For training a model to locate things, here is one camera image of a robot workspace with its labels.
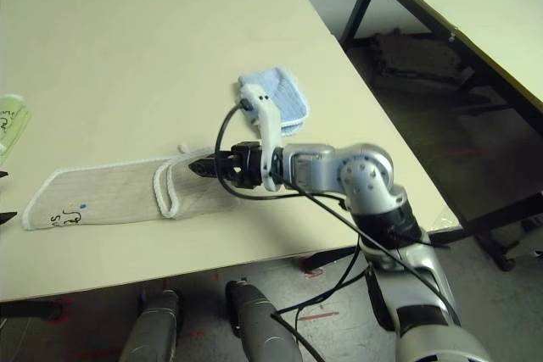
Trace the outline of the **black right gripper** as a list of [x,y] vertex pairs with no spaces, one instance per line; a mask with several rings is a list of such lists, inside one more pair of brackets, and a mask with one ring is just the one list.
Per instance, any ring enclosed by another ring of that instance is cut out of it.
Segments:
[[[253,189],[262,184],[260,170],[261,145],[259,142],[240,142],[229,150],[218,153],[218,174],[223,180],[230,181],[235,187]],[[195,159],[188,168],[204,178],[217,178],[214,157]]]

